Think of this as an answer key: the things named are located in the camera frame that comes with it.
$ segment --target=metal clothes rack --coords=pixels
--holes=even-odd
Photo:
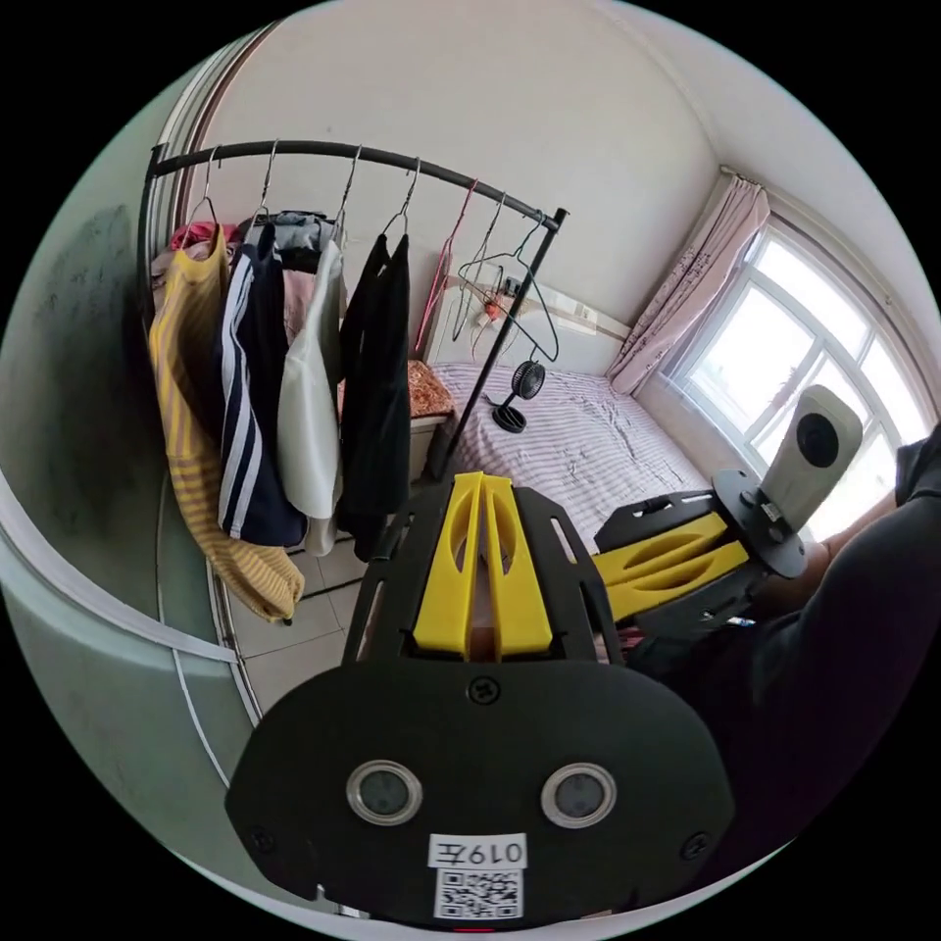
[[[359,147],[355,144],[338,144],[325,140],[256,140],[240,144],[224,144],[219,147],[212,147],[206,150],[199,150],[189,154],[180,154],[177,157],[166,157],[167,144],[158,144],[151,152],[150,164],[147,168],[147,175],[144,180],[144,189],[140,199],[140,217],[137,227],[137,268],[138,268],[138,296],[140,302],[141,315],[145,332],[149,330],[150,324],[156,315],[154,311],[154,297],[150,284],[150,264],[153,261],[156,252],[153,245],[153,233],[150,227],[150,217],[153,212],[154,202],[154,184],[161,176],[167,176],[170,173],[178,173],[187,167],[195,167],[198,164],[205,164],[210,159],[216,161],[230,160],[233,157],[270,157],[272,154],[283,156],[285,154],[307,154],[314,157],[342,157],[353,160],[359,155],[360,161],[366,161],[373,164],[384,164],[386,167],[397,167],[401,170],[409,170],[413,173],[418,171],[426,176],[433,176],[443,182],[451,183],[454,186],[460,186],[463,189],[474,187],[473,192],[477,196],[484,196],[494,202],[503,202],[507,209],[520,213],[536,222],[539,222],[545,229],[542,236],[542,242],[529,263],[525,278],[522,281],[520,290],[514,298],[513,304],[507,315],[504,317],[500,331],[494,340],[490,353],[480,369],[480,375],[470,394],[464,411],[458,420],[458,426],[451,435],[444,448],[443,455],[435,469],[435,476],[439,478],[444,475],[454,457],[458,442],[468,420],[471,417],[471,411],[476,405],[483,392],[483,386],[487,377],[493,370],[507,340],[507,336],[513,327],[514,321],[520,312],[520,307],[529,293],[532,282],[542,265],[546,252],[549,251],[556,233],[562,227],[566,216],[569,214],[565,209],[557,209],[552,216],[543,213],[541,210],[534,209],[532,206],[523,203],[522,200],[515,199],[503,191],[486,183],[477,183],[469,176],[462,173],[456,173],[445,167],[438,167],[435,164],[426,163],[416,157],[408,157],[404,154],[395,154],[386,150],[376,150],[372,147]]]

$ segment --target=black sleeve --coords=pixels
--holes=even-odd
[[[941,496],[941,421],[928,437],[899,448],[896,463],[897,507],[927,493]]]

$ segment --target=label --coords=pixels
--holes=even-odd
[[[437,869],[434,916],[458,921],[522,917],[526,834],[432,833],[428,866]]]
[[[439,869],[434,916],[458,921],[522,917],[522,869]]]
[[[525,869],[526,834],[453,836],[432,833],[428,841],[428,865],[432,869]]]

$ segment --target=red clothing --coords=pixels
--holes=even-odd
[[[187,229],[189,229],[189,237],[185,239],[186,244],[184,245],[183,239],[186,236]],[[226,245],[234,245],[236,242],[240,241],[237,225],[224,224],[222,229]],[[170,240],[170,247],[176,250],[179,248],[189,248],[190,245],[194,245],[196,242],[208,242],[213,237],[215,231],[216,224],[212,222],[181,225],[176,232],[173,233],[173,238]]]

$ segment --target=bed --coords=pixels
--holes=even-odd
[[[451,393],[457,423],[480,374],[479,364],[431,366]],[[495,367],[484,395],[500,402],[513,368]],[[455,454],[455,471],[484,471],[531,487],[562,506],[590,553],[595,533],[619,506],[676,490],[708,487],[675,442],[629,396],[598,375],[547,371],[542,390],[514,406],[526,416],[522,434],[509,434],[477,401]]]

